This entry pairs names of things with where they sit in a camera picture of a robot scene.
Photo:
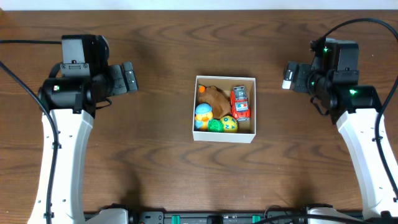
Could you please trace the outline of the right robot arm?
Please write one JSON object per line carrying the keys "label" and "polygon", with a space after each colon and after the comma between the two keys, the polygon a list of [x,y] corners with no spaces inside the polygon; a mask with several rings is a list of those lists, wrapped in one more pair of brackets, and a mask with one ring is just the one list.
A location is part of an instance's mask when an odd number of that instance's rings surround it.
{"label": "right robot arm", "polygon": [[311,44],[313,62],[289,62],[282,87],[308,93],[342,135],[354,166],[363,218],[397,222],[397,161],[386,134],[382,103],[371,85],[359,85],[359,46],[352,40]]}

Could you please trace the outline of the red toy fire truck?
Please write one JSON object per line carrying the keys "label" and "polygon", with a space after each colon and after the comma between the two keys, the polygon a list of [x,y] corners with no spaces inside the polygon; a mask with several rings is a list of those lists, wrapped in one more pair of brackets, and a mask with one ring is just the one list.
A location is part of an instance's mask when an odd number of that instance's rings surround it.
{"label": "red toy fire truck", "polygon": [[231,114],[237,121],[250,120],[251,111],[245,86],[234,86],[230,94]]}

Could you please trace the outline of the yellow duck toy blue hat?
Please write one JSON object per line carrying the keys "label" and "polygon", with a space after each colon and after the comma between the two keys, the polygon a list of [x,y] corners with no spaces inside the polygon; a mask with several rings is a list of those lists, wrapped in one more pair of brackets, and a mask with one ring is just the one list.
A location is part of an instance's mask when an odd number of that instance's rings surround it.
{"label": "yellow duck toy blue hat", "polygon": [[208,123],[213,119],[213,109],[208,103],[199,104],[195,108],[195,128],[200,131],[208,130]]}

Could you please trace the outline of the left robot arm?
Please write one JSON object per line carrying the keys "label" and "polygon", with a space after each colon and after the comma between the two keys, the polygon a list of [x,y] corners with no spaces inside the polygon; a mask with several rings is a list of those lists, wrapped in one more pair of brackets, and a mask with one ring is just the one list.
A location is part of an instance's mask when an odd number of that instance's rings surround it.
{"label": "left robot arm", "polygon": [[44,150],[39,187],[29,223],[127,223],[125,208],[93,218],[83,213],[82,190],[88,139],[96,111],[112,96],[139,89],[131,62],[109,65],[102,35],[64,35],[63,60],[39,89]]}

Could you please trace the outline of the green ridged disc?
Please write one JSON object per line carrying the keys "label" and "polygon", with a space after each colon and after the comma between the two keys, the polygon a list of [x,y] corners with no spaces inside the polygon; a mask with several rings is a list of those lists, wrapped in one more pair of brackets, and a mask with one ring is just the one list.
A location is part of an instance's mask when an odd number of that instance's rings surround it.
{"label": "green ridged disc", "polygon": [[224,125],[220,120],[211,119],[208,122],[208,131],[214,133],[223,133],[224,132]]}

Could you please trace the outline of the brown plush toy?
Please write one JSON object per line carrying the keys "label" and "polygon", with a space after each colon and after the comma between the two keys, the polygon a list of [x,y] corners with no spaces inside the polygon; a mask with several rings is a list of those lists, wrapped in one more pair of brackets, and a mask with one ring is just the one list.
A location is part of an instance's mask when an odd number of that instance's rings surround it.
{"label": "brown plush toy", "polygon": [[207,103],[212,107],[213,117],[220,119],[231,113],[229,100],[222,91],[215,86],[198,86],[199,104]]}

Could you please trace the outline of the yellow ball blue letters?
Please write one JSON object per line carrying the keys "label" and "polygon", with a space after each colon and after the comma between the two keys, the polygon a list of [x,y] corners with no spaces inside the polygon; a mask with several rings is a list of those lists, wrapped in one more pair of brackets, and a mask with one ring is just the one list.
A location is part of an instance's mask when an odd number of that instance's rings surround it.
{"label": "yellow ball blue letters", "polygon": [[236,133],[238,132],[238,122],[234,117],[226,115],[220,119],[223,125],[223,131],[225,133]]}

